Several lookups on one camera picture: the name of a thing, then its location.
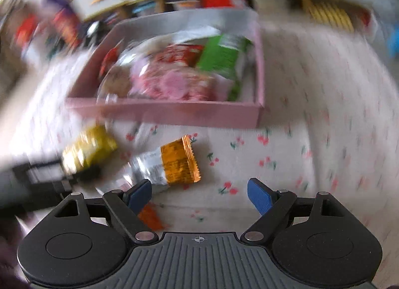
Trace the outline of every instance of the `blue object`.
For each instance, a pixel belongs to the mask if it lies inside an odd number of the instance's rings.
[[[137,184],[132,188],[132,193],[128,199],[127,206],[136,215],[144,208],[144,206],[150,201],[152,196],[152,185],[151,182],[145,180],[142,184]]]
[[[391,58],[395,57],[399,52],[399,26],[394,27],[394,31],[390,35],[387,43],[388,52]]]
[[[142,11],[145,11],[148,9],[153,9],[153,8],[155,8],[155,2],[153,0],[145,1],[145,2],[138,3],[132,13],[138,14]]]
[[[259,183],[262,184],[258,179],[248,180],[247,192],[249,200],[260,214],[264,215],[273,206],[273,200],[271,195]]]

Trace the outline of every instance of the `red snack package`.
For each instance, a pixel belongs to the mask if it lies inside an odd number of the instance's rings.
[[[203,46],[197,44],[171,44],[155,55],[154,61],[176,63],[193,67],[201,56]]]
[[[201,0],[202,7],[233,7],[233,8],[246,8],[246,0]]]
[[[21,48],[27,46],[33,37],[36,27],[37,18],[35,15],[31,14],[23,21],[15,32],[15,43]]]
[[[104,59],[101,63],[99,79],[102,80],[110,68],[117,62],[119,58],[119,49],[118,45],[112,48],[108,53],[105,55]]]
[[[64,41],[70,47],[77,48],[81,42],[78,36],[80,23],[77,16],[63,9],[55,15],[53,24]]]

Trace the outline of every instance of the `orange snack packet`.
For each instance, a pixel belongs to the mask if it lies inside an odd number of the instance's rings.
[[[138,214],[138,217],[153,231],[160,231],[165,228],[155,211],[155,205],[153,203],[147,203]]]
[[[148,179],[152,184],[195,183],[201,179],[188,135],[135,156],[130,163],[137,180]]]

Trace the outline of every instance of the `pink cardboard tray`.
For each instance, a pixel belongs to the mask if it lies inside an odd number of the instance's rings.
[[[253,42],[256,58],[254,102],[187,102],[119,98],[97,100],[98,74],[107,52],[124,39],[143,41],[157,35],[213,26],[244,35]],[[125,20],[117,24],[87,61],[73,85],[67,106],[83,117],[134,120],[158,124],[254,128],[264,106],[264,58],[258,16],[252,10],[194,9]]]

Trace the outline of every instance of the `white bedsheet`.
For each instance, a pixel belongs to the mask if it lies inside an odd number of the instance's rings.
[[[259,217],[246,194],[251,177],[299,196],[329,191],[383,246],[375,284],[399,283],[395,83],[360,37],[293,23],[265,22],[263,32],[267,107],[260,128],[112,122],[122,147],[113,168],[129,155],[189,134],[202,180],[154,196],[168,230],[240,235]],[[51,66],[11,142],[14,154],[51,155],[92,123],[63,106],[87,56],[77,54]]]

